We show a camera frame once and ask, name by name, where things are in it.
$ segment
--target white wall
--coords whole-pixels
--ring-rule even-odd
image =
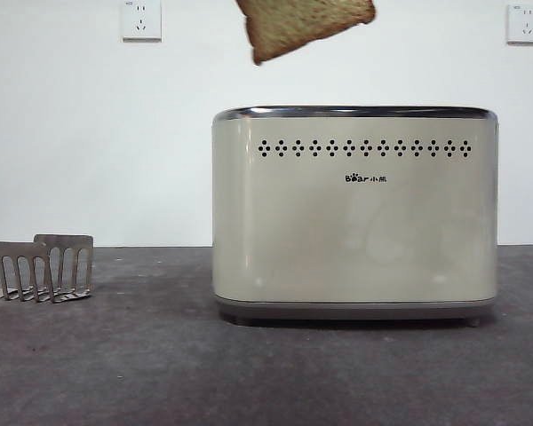
[[[533,47],[504,0],[375,0],[378,17],[255,67],[235,0],[163,0],[122,43],[119,0],[0,0],[0,240],[211,243],[211,119],[256,104],[443,104],[500,119],[499,239],[533,243]]]

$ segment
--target toaster chrome top rim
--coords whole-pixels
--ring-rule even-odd
[[[492,111],[468,106],[247,106],[223,111],[213,121],[274,117],[405,117],[497,121]]]

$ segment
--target metal bread rack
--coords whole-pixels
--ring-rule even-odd
[[[50,300],[56,304],[90,296],[92,243],[90,235],[55,234],[38,234],[34,242],[0,241],[0,299],[17,299],[21,302]],[[6,258],[11,259],[12,267],[5,267]],[[28,265],[27,271],[20,269],[20,260],[23,263],[24,259]],[[69,263],[69,277],[64,280],[64,265]],[[83,269],[79,268],[80,265],[85,268],[84,274],[81,274],[82,280],[78,279]],[[55,279],[52,271],[57,272]]]

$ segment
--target bread crust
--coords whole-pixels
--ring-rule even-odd
[[[277,12],[282,12],[282,8],[288,7],[288,3],[290,2],[288,2],[288,0],[277,0],[276,2],[265,2],[264,0],[236,1],[241,11],[246,17],[247,35],[249,37],[249,42],[253,47],[252,57],[256,65],[260,65],[265,60],[276,58],[278,56],[283,55],[284,53],[288,53],[289,51],[294,51],[297,48],[312,42],[313,40],[333,36],[336,33],[344,31],[360,23],[368,24],[375,19],[376,15],[375,6],[371,0],[349,0],[349,3],[345,2],[344,7],[347,7],[348,10],[352,8],[357,8],[357,11],[356,13],[352,13],[351,15],[346,15],[345,20],[343,19],[343,17],[340,17],[342,18],[342,20],[338,20],[335,22],[315,22],[314,20],[312,20],[312,25],[321,24],[321,26],[316,27],[315,31],[309,31],[310,34],[307,34],[305,30],[301,32],[298,31],[297,34],[285,33],[284,35],[288,39],[276,40],[274,42],[274,44],[276,44],[276,47],[273,48],[272,45],[268,45],[269,43],[266,43],[265,39],[269,36],[271,36],[272,38],[273,36],[277,35],[269,34],[269,30],[270,33],[272,33],[272,28],[266,28],[265,20],[270,20],[268,21],[268,23],[275,22],[275,20],[277,19],[275,14]],[[307,4],[308,1],[305,1],[304,4],[306,6],[302,10],[300,10],[300,12],[309,12],[307,8],[312,9],[313,12],[319,12],[321,9],[321,7],[319,7],[320,5],[325,5],[325,7],[329,9],[330,7],[332,7],[334,8],[333,10],[335,10],[337,6],[328,6],[326,4],[330,2],[331,0],[325,2],[324,0],[311,0],[310,4]],[[290,30],[294,31],[297,30],[297,28],[291,28]]]

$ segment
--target toaster ventilation hole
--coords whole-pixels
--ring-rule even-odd
[[[386,139],[381,139],[375,143],[371,143],[369,139],[362,139],[359,145],[356,145],[353,139],[347,139],[342,144],[339,144],[336,139],[330,139],[325,144],[318,139],[313,139],[309,143],[296,139],[294,142],[287,144],[284,139],[280,139],[273,142],[272,146],[266,139],[262,139],[258,150],[262,157],[268,157],[270,154],[279,157],[284,157],[285,154],[294,154],[300,157],[308,153],[313,157],[319,157],[324,154],[334,158],[340,154],[344,154],[346,157],[356,155],[369,157],[372,152],[375,152],[381,157],[386,157],[388,154],[395,154],[397,157],[419,157],[426,153],[429,153],[431,157],[436,157],[440,153],[445,153],[447,158],[454,158],[459,155],[463,158],[468,158],[471,155],[472,147],[468,140],[458,144],[453,139],[447,139],[444,144],[437,142],[436,139],[432,139],[429,143],[420,139],[415,139],[412,142],[397,139],[390,143]]]

